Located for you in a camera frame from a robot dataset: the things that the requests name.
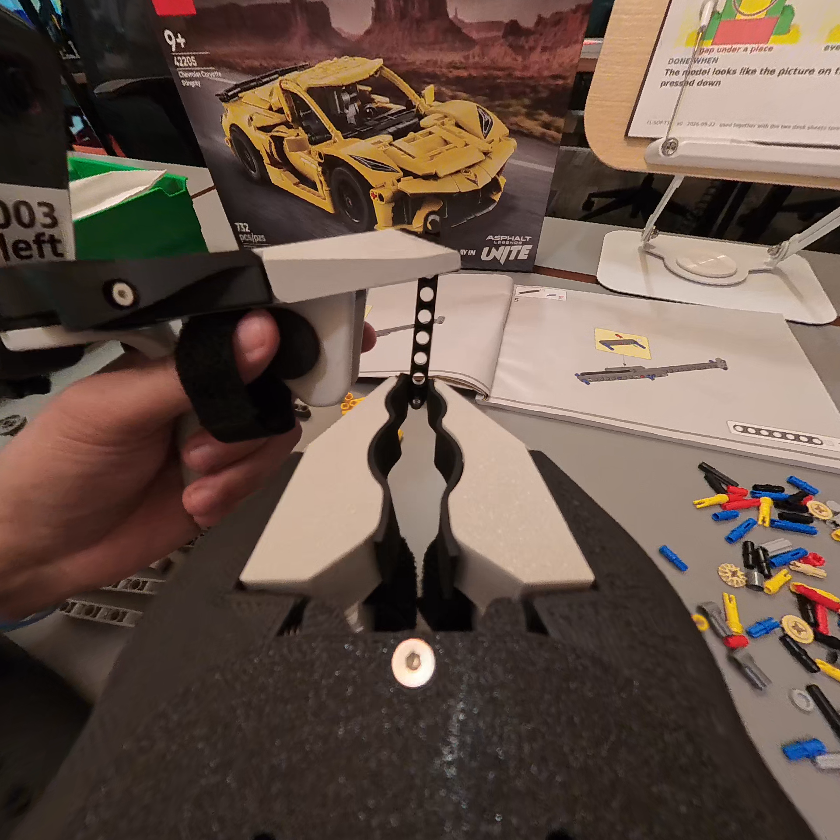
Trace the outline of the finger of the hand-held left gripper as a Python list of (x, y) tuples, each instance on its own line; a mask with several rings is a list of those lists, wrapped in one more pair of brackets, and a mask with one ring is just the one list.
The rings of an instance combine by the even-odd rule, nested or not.
[(294, 312), (318, 341), (309, 371), (284, 375), (309, 406), (340, 403), (359, 373), (369, 289), (456, 272), (459, 253), (397, 230), (257, 248), (275, 304)]

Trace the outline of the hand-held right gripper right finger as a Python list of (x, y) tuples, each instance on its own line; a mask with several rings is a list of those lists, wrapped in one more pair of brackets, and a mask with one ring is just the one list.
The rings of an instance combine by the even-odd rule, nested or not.
[(555, 464), (446, 384), (430, 385), (434, 465), (444, 480), (420, 611), (435, 631), (466, 631), (495, 601), (584, 592), (595, 574), (545, 472)]

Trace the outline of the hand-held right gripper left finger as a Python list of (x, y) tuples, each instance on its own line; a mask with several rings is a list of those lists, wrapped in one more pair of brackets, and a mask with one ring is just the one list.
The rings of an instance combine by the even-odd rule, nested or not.
[(305, 596), (375, 631), (414, 629), (416, 563), (388, 483), (408, 384), (386, 380), (310, 443), (239, 576), (244, 588)]

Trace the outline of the black lego beam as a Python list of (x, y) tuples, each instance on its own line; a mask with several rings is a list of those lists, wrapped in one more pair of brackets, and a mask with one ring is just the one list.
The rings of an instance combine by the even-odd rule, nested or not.
[(408, 385), (408, 404), (414, 410), (424, 407), (427, 399), (437, 292), (438, 276), (418, 280)]

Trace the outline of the pile of colourful lego pins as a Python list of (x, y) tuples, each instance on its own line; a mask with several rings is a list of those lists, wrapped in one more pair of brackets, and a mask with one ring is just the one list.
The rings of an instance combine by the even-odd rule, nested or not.
[(760, 461), (656, 521), (676, 584), (774, 770), (838, 789), (838, 475)]

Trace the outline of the pile of yellow lego pieces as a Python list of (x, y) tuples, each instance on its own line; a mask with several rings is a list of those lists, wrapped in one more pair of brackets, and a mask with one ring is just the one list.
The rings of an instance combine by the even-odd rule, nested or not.
[(394, 414), (393, 397), (391, 388), (393, 383), (384, 383), (367, 396), (354, 395), (345, 396), (341, 403), (341, 415), (351, 415), (350, 420), (341, 420), (342, 433), (346, 433), (348, 439), (367, 446), (372, 444), (378, 435), (384, 435), (387, 444), (403, 445), (404, 432), (401, 421)]

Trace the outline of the lego set box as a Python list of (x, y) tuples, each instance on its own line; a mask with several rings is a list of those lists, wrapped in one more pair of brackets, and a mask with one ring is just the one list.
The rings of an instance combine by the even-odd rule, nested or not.
[(529, 272), (592, 2), (149, 2), (242, 249), (394, 230)]

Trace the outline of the person's left hand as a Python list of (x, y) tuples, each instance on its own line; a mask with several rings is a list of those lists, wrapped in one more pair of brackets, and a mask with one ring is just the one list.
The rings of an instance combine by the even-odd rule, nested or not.
[(2, 449), (1, 614), (16, 623), (178, 550), (262, 489), (301, 438), (178, 440), (172, 357), (127, 352), (67, 387)]

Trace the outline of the green plastic bin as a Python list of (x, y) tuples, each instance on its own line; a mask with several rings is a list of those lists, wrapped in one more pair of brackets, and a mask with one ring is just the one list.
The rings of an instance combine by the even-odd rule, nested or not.
[(137, 166), (69, 154), (76, 259), (205, 254), (188, 179), (163, 164)]

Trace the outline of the open instruction booklet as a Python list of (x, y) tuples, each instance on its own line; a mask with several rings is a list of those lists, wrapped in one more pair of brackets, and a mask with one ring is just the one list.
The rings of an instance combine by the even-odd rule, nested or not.
[(838, 474), (837, 406), (778, 314), (459, 272), (429, 373), (502, 410)]

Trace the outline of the pile of black grey parts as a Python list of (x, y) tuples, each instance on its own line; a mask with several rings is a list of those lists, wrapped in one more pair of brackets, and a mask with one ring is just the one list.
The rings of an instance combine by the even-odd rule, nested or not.
[[(292, 413), (293, 416), (301, 421), (307, 421), (312, 417), (312, 411), (310, 407), (294, 398), (292, 400)], [(28, 417), (24, 414), (8, 414), (1, 417), (1, 436), (2, 437), (13, 437), (19, 434), (28, 424)]]

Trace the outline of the document stand with wooden board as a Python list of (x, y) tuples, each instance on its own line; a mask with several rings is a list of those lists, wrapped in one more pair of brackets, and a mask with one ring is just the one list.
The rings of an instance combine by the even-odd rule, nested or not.
[(597, 279), (610, 291), (640, 298), (777, 313), (812, 326), (836, 321), (834, 305), (800, 253), (838, 228), (838, 209), (772, 246), (657, 230), (687, 176), (834, 190), (839, 179), (838, 147), (627, 137), (668, 5), (615, 2), (585, 106), (586, 139), (602, 163), (673, 177), (641, 233), (604, 237)]

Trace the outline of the blue wristband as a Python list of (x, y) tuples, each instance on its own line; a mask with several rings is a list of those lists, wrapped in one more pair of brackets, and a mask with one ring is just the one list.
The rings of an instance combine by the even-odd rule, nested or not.
[(28, 615), (24, 618), (20, 618), (20, 619), (17, 619), (15, 621), (5, 621), (5, 620), (3, 620), (1, 622), (1, 626), (0, 626), (1, 633), (2, 634), (12, 633), (14, 631), (17, 631), (18, 629), (23, 629), (23, 628), (30, 627), (34, 624), (37, 624), (37, 623), (45, 620), (47, 617), (53, 615), (56, 612), (57, 612), (57, 608), (52, 607), (50, 609), (47, 609), (47, 610), (44, 610), (44, 611), (41, 611), (41, 612), (30, 614), (30, 615)]

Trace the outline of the task instruction sheet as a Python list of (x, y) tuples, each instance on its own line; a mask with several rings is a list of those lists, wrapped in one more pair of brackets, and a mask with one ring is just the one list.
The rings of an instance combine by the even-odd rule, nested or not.
[(838, 1), (669, 2), (626, 135), (837, 148)]

